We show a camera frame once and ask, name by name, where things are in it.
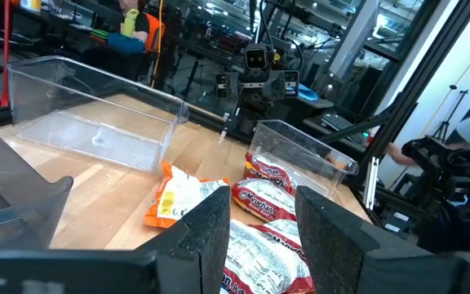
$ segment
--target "blue object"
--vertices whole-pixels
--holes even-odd
[[[120,33],[109,33],[108,44],[126,53],[144,52],[144,43],[138,38],[129,38]]]
[[[310,88],[306,87],[303,84],[299,84],[299,97],[304,98],[307,101],[316,101],[318,100],[318,95]]]

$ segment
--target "wooden surface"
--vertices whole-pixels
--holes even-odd
[[[0,136],[48,181],[74,178],[51,247],[133,249],[162,232],[143,224],[160,174],[23,140],[11,126],[0,128]],[[164,159],[199,179],[227,177],[233,184],[242,179],[246,150],[234,140],[219,143],[219,133],[187,122],[175,129]],[[331,199],[369,220],[346,186],[340,185]],[[263,223],[234,201],[231,216],[247,224]]]

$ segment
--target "orange safety vest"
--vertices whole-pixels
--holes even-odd
[[[155,16],[148,13],[144,13],[144,15],[149,25],[148,38],[144,42],[144,48],[146,51],[157,51],[159,38],[164,35],[164,24]]]

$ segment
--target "transparent container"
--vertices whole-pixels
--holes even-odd
[[[0,248],[47,248],[73,179],[43,179],[0,138]]]
[[[179,98],[60,56],[8,65],[16,135],[127,167],[158,169]]]
[[[249,152],[284,167],[297,185],[326,197],[346,175],[358,173],[355,160],[281,120],[259,121]]]

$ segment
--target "maruchan noodle package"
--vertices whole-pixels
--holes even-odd
[[[232,220],[222,288],[225,294],[282,294],[314,291],[308,266],[258,230]]]
[[[293,196],[267,180],[242,180],[232,186],[232,197],[243,209],[264,221],[296,221]]]
[[[199,180],[169,163],[162,163],[164,179],[144,215],[144,224],[169,228],[228,180]]]
[[[284,167],[261,155],[246,153],[244,178],[269,180],[293,196],[295,196],[297,189],[295,180],[287,174]]]
[[[306,261],[304,250],[300,246],[299,227],[293,220],[275,220],[265,225],[252,225],[269,241],[276,242],[296,253]]]

